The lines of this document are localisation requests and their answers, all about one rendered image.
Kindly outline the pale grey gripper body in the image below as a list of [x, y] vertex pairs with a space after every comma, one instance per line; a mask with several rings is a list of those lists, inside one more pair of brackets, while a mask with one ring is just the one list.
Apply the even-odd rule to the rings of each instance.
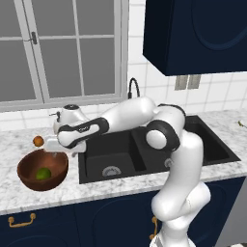
[[59, 144], [56, 136], [45, 136], [43, 148], [48, 152], [85, 152], [86, 143], [81, 142], [76, 147], [68, 149]]

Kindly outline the green lime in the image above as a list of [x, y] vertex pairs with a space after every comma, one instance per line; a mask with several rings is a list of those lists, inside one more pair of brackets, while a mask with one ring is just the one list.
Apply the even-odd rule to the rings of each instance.
[[51, 172], [48, 168], [40, 168], [37, 171], [36, 179], [43, 180], [51, 177]]

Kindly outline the brown wooden bowl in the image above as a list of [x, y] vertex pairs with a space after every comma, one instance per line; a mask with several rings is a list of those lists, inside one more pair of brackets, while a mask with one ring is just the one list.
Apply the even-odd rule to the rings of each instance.
[[[40, 168], [48, 168], [51, 177], [36, 179]], [[32, 151], [24, 156], [17, 165], [17, 174], [28, 188], [35, 191], [47, 191], [57, 187], [66, 177], [69, 169], [69, 159], [64, 152], [57, 152], [53, 157], [51, 152], [43, 149]]]

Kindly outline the black double sink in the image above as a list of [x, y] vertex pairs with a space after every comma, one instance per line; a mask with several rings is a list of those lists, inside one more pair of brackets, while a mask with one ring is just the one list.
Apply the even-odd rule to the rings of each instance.
[[[203, 140], [204, 166], [240, 160], [199, 116], [187, 116], [185, 129]], [[171, 154], [151, 148], [145, 137], [140, 126], [89, 140], [78, 154], [79, 183], [168, 172]]]

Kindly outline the dark blue cupboard door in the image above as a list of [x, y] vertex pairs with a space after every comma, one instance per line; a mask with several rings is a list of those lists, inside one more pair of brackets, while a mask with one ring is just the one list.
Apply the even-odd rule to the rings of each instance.
[[150, 247], [156, 191], [76, 204], [82, 247]]
[[207, 182], [210, 202], [190, 224], [188, 236], [196, 247], [214, 247], [245, 177]]

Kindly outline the dark blue drawer front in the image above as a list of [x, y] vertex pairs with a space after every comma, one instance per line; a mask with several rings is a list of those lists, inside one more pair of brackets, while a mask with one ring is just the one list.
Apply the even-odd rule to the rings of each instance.
[[80, 247], [73, 206], [0, 216], [0, 247]]

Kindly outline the black curved tap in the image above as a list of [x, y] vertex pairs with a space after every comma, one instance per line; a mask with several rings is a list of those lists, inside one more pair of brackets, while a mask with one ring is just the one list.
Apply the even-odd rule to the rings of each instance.
[[137, 82], [137, 79], [132, 77], [130, 80], [129, 80], [129, 84], [128, 84], [128, 92], [127, 92], [127, 98], [128, 99], [131, 99], [132, 98], [132, 86], [135, 86], [135, 90], [136, 90], [136, 95], [137, 97], [140, 97], [140, 89], [139, 89], [139, 84]]

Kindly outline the grey framed window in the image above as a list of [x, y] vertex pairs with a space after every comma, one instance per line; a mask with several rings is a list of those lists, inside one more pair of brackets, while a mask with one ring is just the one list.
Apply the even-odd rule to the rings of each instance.
[[128, 4], [0, 0], [0, 112], [125, 99]]

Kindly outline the grey wall socket plate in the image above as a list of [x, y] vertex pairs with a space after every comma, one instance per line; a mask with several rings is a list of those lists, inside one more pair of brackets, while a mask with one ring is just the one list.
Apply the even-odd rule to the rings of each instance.
[[201, 81], [201, 75], [200, 74], [193, 74], [189, 77], [189, 82], [188, 82], [188, 89], [198, 89], [200, 86], [200, 81]]
[[178, 75], [176, 79], [176, 85], [175, 85], [175, 90], [185, 90], [187, 87], [187, 80], [188, 76], [187, 75]]

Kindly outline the dark blue wall cupboard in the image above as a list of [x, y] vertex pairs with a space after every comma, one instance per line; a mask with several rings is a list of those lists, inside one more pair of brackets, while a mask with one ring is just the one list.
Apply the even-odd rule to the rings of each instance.
[[165, 75], [247, 71], [247, 0], [146, 0], [143, 55]]

